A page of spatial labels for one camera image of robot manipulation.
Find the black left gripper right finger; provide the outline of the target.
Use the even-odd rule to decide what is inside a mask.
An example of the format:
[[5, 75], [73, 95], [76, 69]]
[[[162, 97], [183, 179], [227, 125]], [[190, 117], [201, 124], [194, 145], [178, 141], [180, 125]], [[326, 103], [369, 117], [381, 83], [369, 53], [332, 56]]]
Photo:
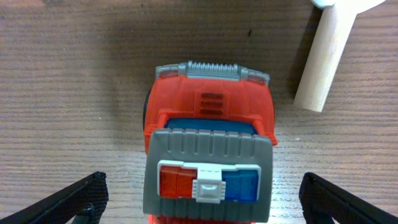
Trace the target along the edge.
[[299, 200], [307, 223], [397, 223], [396, 216], [312, 172], [302, 179]]

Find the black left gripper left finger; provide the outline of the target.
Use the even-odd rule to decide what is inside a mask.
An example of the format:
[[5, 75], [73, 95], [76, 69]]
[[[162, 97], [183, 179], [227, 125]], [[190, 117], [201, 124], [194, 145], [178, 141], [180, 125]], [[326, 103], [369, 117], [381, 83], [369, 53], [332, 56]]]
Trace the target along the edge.
[[100, 222], [109, 200], [106, 174], [94, 172], [1, 223], [92, 223]]

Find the red toy fire truck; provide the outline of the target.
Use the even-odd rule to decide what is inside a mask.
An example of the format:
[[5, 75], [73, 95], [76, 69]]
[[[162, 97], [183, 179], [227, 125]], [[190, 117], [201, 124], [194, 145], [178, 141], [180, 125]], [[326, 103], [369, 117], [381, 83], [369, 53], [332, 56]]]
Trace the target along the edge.
[[237, 64], [156, 68], [143, 114], [149, 223], [269, 220], [277, 144], [269, 80]]

